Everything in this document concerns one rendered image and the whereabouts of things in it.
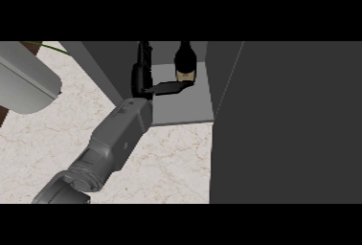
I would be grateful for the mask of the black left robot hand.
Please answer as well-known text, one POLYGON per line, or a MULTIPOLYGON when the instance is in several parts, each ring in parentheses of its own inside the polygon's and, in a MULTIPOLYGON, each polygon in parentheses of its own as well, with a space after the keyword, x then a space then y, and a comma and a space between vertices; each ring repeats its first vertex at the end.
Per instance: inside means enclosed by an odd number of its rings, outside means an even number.
POLYGON ((163 81, 152 84, 150 76, 150 52, 152 47, 147 41, 138 43, 137 62, 131 70, 131 95, 134 98, 152 100, 153 96, 177 94, 184 88, 194 84, 193 81, 163 81))

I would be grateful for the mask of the dark wine bottle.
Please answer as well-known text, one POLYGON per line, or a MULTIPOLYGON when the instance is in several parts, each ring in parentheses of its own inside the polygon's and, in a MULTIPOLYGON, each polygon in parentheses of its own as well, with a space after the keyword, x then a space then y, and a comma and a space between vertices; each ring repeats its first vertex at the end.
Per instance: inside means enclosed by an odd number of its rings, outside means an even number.
POLYGON ((196 78, 196 55, 190 42, 183 41, 174 57, 177 81, 193 81, 196 78))

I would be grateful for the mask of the grey open cabinet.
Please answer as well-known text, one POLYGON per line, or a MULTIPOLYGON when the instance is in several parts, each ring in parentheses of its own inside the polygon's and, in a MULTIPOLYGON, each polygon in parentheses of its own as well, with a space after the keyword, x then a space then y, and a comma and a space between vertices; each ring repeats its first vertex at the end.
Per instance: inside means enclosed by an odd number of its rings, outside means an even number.
MULTIPOLYGON (((131 97, 129 75, 137 61, 135 41, 60 41, 112 104, 131 97)), ((196 53, 196 81, 175 95, 156 96, 152 100, 152 125, 208 123, 214 120, 211 92, 206 76, 206 41, 193 41, 196 53)), ((152 82, 175 79, 174 55, 177 41, 150 41, 152 82)))

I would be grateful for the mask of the dark grey cabinet door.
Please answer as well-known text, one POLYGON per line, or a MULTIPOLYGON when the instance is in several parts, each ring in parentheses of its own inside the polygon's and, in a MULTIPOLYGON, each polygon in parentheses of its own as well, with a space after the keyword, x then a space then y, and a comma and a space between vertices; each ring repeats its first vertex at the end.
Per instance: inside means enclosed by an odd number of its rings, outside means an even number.
POLYGON ((362 202, 362 42, 248 42, 214 120, 215 203, 362 202))

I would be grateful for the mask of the green plant leaf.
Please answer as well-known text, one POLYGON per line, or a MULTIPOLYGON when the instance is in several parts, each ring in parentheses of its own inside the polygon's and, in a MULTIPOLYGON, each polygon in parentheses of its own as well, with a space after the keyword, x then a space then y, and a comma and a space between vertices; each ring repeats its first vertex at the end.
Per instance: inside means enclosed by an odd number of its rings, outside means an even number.
POLYGON ((39 47, 45 47, 45 48, 48 48, 48 49, 57 51, 60 54, 63 54, 63 55, 66 55, 66 56, 70 56, 69 53, 67 53, 66 51, 63 51, 63 50, 60 50, 60 49, 51 47, 50 45, 45 45, 45 44, 42 44, 42 43, 39 43, 39 42, 33 42, 33 41, 23 41, 23 42, 27 43, 27 44, 30 44, 30 45, 36 45, 36 46, 39 46, 39 47))

